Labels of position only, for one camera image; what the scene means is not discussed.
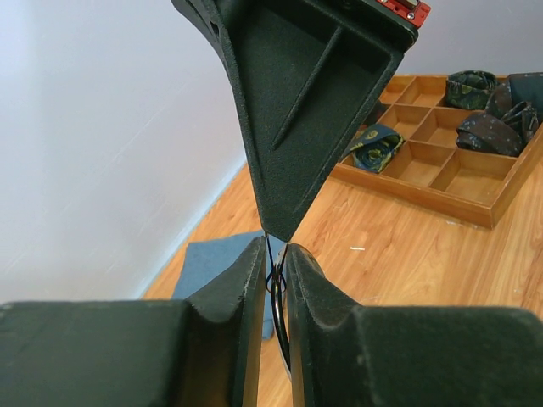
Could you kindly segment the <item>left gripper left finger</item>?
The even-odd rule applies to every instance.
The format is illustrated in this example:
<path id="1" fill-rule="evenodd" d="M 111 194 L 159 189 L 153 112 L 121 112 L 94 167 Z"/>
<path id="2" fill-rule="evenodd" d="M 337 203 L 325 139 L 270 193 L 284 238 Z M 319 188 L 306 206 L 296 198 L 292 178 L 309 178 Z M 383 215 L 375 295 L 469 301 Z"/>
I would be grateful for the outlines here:
<path id="1" fill-rule="evenodd" d="M 1 307 L 4 406 L 254 406 L 266 241 L 183 300 Z"/>

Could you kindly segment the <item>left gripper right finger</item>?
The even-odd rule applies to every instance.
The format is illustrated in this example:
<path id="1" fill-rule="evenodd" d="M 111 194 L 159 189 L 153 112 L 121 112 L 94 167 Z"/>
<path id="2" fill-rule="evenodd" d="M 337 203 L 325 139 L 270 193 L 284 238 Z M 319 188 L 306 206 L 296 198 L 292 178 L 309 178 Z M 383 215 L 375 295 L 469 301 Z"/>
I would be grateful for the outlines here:
<path id="1" fill-rule="evenodd" d="M 511 307 L 366 306 L 286 255 L 297 406 L 539 406 L 542 322 Z"/>

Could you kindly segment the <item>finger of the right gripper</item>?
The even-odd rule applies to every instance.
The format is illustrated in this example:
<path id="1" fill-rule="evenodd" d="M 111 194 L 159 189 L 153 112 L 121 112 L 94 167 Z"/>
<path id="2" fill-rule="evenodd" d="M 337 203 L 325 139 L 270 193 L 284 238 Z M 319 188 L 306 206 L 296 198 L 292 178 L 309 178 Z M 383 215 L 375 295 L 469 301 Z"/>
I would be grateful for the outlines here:
<path id="1" fill-rule="evenodd" d="M 292 238 L 419 30 L 416 1 L 176 0 L 230 82 L 262 229 Z"/>

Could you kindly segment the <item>silver metal keyring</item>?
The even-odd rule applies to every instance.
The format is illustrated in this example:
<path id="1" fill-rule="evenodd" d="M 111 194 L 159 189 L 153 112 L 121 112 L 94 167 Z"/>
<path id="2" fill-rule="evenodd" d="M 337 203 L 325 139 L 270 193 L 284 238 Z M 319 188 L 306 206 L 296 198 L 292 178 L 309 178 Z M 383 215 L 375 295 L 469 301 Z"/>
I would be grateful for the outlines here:
<path id="1" fill-rule="evenodd" d="M 284 301 L 283 294 L 287 289 L 287 280 L 284 275 L 284 266 L 286 260 L 286 254 L 288 251 L 288 244 L 279 250 L 277 259 L 272 256 L 272 242 L 271 235 L 265 233 L 267 253 L 269 254 L 271 271 L 266 277 L 266 290 L 271 294 L 271 312 L 272 319 L 277 337 L 277 342 L 280 350 L 280 355 L 283 359 L 283 364 L 288 378 L 292 377 L 291 373 L 291 361 L 290 361 L 290 346 L 288 339 L 288 331 L 285 322 L 285 316 L 283 311 Z"/>

